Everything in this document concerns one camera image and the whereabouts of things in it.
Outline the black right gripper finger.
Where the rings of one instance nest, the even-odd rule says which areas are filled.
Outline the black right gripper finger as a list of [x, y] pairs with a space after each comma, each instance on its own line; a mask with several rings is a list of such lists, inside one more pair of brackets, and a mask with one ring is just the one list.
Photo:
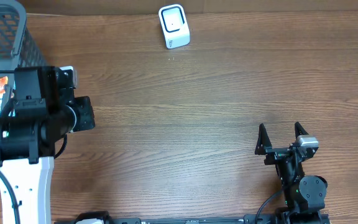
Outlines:
[[303, 126], [297, 121], [295, 123], [295, 137], [302, 135], [308, 135], [308, 132], [303, 128]]
[[255, 155], [266, 155], [272, 151], [272, 143], [270, 142], [267, 130], [263, 123], [259, 125], [259, 133], [257, 144], [255, 147]]

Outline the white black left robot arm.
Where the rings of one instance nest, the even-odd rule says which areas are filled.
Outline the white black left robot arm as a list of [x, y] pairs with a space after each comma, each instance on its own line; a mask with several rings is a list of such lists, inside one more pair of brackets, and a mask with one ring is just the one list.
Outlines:
[[13, 71], [14, 96], [0, 112], [0, 195], [3, 223], [51, 223], [55, 159], [70, 133], [95, 127], [88, 96], [76, 97], [73, 67]]

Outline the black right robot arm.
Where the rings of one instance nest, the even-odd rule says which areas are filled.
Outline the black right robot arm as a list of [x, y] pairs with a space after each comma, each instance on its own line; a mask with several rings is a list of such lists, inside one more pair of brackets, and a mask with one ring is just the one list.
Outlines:
[[[299, 122], [294, 128], [295, 141], [288, 147], [274, 148], [264, 124], [259, 125], [255, 154], [265, 156], [264, 164], [275, 166], [281, 189], [259, 207], [254, 223], [329, 223], [329, 216], [320, 212], [325, 208], [328, 183], [321, 176], [306, 175], [301, 164], [314, 157], [319, 141]], [[265, 206], [281, 194], [286, 206], [263, 217]]]

